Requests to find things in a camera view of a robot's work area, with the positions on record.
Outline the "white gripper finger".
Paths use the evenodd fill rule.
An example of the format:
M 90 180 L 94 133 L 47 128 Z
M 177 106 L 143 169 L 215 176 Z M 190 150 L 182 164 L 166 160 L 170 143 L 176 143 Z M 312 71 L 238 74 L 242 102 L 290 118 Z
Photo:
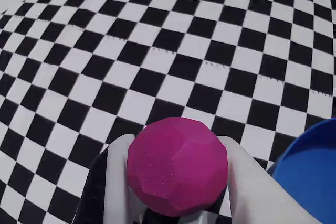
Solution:
M 232 223 L 319 223 L 234 139 L 219 136 L 227 149 Z

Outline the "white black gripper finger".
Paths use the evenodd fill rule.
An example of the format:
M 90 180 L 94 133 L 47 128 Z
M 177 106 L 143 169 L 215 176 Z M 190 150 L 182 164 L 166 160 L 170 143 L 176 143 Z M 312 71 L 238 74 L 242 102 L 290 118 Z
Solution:
M 75 223 L 141 223 L 143 204 L 127 179 L 133 134 L 114 140 L 92 163 L 75 214 Z

